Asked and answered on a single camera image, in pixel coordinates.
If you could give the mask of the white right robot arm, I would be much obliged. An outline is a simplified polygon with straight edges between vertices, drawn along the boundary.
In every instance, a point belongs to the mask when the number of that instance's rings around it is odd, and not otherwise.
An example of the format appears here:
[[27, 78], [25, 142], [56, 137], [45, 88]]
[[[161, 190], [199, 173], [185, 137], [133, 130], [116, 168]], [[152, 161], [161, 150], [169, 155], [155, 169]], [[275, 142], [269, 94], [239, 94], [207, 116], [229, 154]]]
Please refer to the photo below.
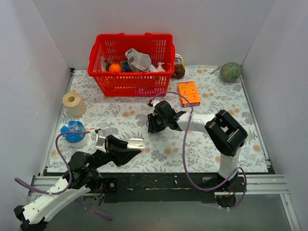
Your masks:
[[[165, 128], [184, 131], [182, 160], [185, 174], [190, 183], [202, 191], [216, 190], [229, 191], [235, 186], [235, 178], [238, 175], [238, 157], [241, 147], [247, 138], [245, 129], [225, 110], [220, 110], [215, 115], [193, 115], [185, 111], [176, 112], [167, 101], [155, 101], [148, 103], [154, 111], [147, 115], [148, 132], [158, 133]], [[219, 150], [221, 159], [216, 186], [201, 188], [191, 179], [185, 163], [185, 142], [188, 130], [207, 133], [215, 147]], [[103, 143], [103, 148], [113, 158], [116, 165], [124, 165], [145, 148], [144, 140], [130, 139], [122, 141], [113, 135], [108, 135]]]

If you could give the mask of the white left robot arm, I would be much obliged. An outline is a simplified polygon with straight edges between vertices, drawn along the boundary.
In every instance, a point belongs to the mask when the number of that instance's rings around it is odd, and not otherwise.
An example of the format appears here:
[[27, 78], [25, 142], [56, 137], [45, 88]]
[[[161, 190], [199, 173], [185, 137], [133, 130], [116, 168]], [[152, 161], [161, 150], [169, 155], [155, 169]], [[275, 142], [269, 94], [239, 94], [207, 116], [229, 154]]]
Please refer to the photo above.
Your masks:
[[96, 150], [93, 154], [75, 152], [68, 162], [69, 169], [47, 191], [34, 189], [42, 195], [27, 205], [14, 209], [22, 222], [23, 231], [42, 231], [51, 219], [64, 207], [86, 193], [101, 193], [110, 183], [97, 170], [110, 162], [120, 167], [128, 163], [141, 149], [108, 148], [106, 152]]

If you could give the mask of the white earbud charging case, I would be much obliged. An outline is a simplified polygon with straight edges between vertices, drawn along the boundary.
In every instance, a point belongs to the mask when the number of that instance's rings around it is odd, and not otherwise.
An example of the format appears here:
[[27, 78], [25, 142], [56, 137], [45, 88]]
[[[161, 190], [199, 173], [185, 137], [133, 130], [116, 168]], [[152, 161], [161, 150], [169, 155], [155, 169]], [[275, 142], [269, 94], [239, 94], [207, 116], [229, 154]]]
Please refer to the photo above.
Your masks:
[[143, 139], [131, 138], [128, 140], [127, 148], [130, 149], [144, 149], [145, 141]]

